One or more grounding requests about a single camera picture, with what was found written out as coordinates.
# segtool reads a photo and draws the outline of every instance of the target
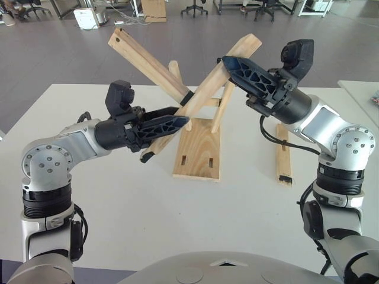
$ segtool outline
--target chair base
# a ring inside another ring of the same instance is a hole
[[[46,12],[48,12],[49,15],[52,16],[52,13],[50,12],[49,9],[47,9],[47,8],[42,8],[42,7],[34,7],[34,6],[32,6],[32,5],[31,5],[31,7],[30,7],[29,9],[26,9],[26,11],[23,12],[23,16],[26,16],[26,17],[30,18],[29,13],[30,13],[30,12],[34,12],[34,14],[36,15],[37,19],[40,19],[40,18],[38,17],[38,15],[37,15],[37,11],[42,11],[42,13],[44,13],[44,14],[45,14]]]
[[[203,12],[205,12],[205,14],[208,15],[208,11],[205,10],[205,9],[203,9],[203,6],[198,6],[198,5],[196,5],[196,4],[195,4],[195,1],[196,1],[196,0],[194,0],[194,4],[193,4],[192,6],[187,6],[187,8],[185,8],[184,10],[182,10],[182,11],[180,12],[180,16],[183,17],[183,13],[184,13],[184,12],[186,12],[187,15],[188,15],[188,12],[190,12],[190,10],[194,10],[194,15],[193,15],[194,18],[196,17],[196,16],[195,16],[195,11],[196,11],[196,10],[199,10],[200,13],[201,13],[201,15],[203,14]]]
[[[252,12],[252,11],[255,11],[255,17],[254,17],[254,21],[257,22],[258,20],[258,15],[259,13],[261,13],[262,15],[264,14],[269,14],[271,16],[271,22],[274,22],[275,18],[274,18],[274,10],[271,8],[268,8],[267,6],[261,6],[261,7],[258,7],[258,8],[253,8],[253,9],[249,9],[249,10],[246,10],[245,12],[245,16],[248,15],[248,12]]]

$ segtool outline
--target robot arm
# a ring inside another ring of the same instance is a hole
[[[247,106],[279,119],[320,149],[317,179],[300,201],[305,232],[345,283],[379,280],[379,242],[362,236],[364,169],[375,148],[373,133],[351,124],[322,100],[297,89],[313,63],[313,40],[288,43],[281,69],[263,70],[249,59],[224,56],[231,81],[245,90]],[[288,144],[286,141],[276,143]],[[312,192],[315,200],[306,202]]]
[[[9,283],[71,283],[72,262],[83,254],[83,212],[71,201],[70,171],[80,162],[128,147],[132,152],[149,147],[152,140],[177,132],[189,118],[174,116],[176,108],[146,112],[131,107],[134,90],[128,82],[110,85],[105,104],[110,118],[83,121],[57,136],[26,146],[22,169],[24,264]],[[77,213],[81,221],[74,220]]]

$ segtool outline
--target black strap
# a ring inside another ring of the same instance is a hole
[[[185,104],[192,98],[192,96],[195,95],[193,93],[193,91],[188,91],[188,93],[184,96],[184,98],[182,99],[182,101],[180,102],[180,105],[182,107],[185,106]]]

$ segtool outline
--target white table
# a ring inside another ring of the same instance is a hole
[[[174,100],[156,86],[133,86],[134,105],[148,111]],[[52,85],[0,143],[0,258],[21,260],[23,147],[55,135],[84,111],[106,119],[107,85]],[[343,89],[303,88],[322,97],[350,121],[374,128]],[[259,132],[259,114],[235,90],[222,122],[221,182],[174,179],[177,136],[147,164],[139,153],[118,149],[72,171],[72,198],[89,222],[80,267],[140,270],[186,251],[246,251],[319,272],[325,259],[303,232],[296,201],[316,177],[317,157],[292,150],[294,185],[275,181],[275,145]],[[201,117],[214,110],[202,109]],[[274,133],[277,120],[265,125]],[[291,135],[291,142],[306,144]],[[366,170],[366,235],[378,238],[378,154]]]
[[[338,81],[338,85],[344,88],[354,101],[371,118],[373,123],[379,128],[379,106],[373,103],[370,98],[379,91],[377,82],[360,81]]]

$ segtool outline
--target wooden plank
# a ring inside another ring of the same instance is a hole
[[[145,22],[166,22],[165,0],[141,0]]]
[[[176,60],[171,60],[168,63],[168,70],[180,80],[181,83],[183,83],[182,74],[180,72],[179,63]],[[206,103],[205,106],[207,107],[216,107],[218,108],[220,106],[221,99],[218,98],[211,98]]]
[[[218,108],[221,104],[221,99],[211,98],[205,103],[205,107],[216,107]]]
[[[212,133],[216,133],[219,129],[220,123],[221,123],[221,117],[223,117],[224,111],[226,110],[226,106],[228,102],[230,101],[230,98],[232,97],[232,93],[235,89],[235,85],[231,83],[231,81],[227,81],[225,83],[225,88],[223,92],[223,96],[221,97],[221,104],[220,107],[217,109],[216,114],[214,115],[213,122],[212,122]]]
[[[183,83],[183,78],[182,78],[182,75],[180,73],[180,69],[179,69],[179,64],[177,61],[175,60],[171,60],[169,63],[168,63],[168,70],[176,77],[180,80],[180,82]],[[187,122],[187,124],[185,125],[185,129],[187,131],[191,131],[192,129],[192,121],[189,120]]]
[[[192,119],[192,130],[182,131],[173,176],[220,180],[220,130],[211,133],[212,120]]]
[[[261,41],[253,34],[248,34],[241,38],[228,52],[229,56],[250,57],[259,46]],[[184,115],[186,117],[193,117],[203,105],[220,89],[228,80],[229,74],[220,62],[209,73],[206,79],[200,84],[195,91],[195,95],[188,101],[188,103],[180,108],[176,115]],[[173,135],[165,136],[156,139],[149,148],[147,148],[141,155],[141,161],[148,161],[154,154],[158,154],[174,137]]]
[[[288,141],[288,131],[282,124],[277,125],[277,138]],[[288,146],[277,145],[277,181],[292,186],[291,154]]]
[[[183,83],[182,74],[180,73],[179,63],[176,60],[171,60],[168,63],[168,70],[173,74],[181,83]]]
[[[115,29],[108,44],[177,102],[190,91],[122,28]]]

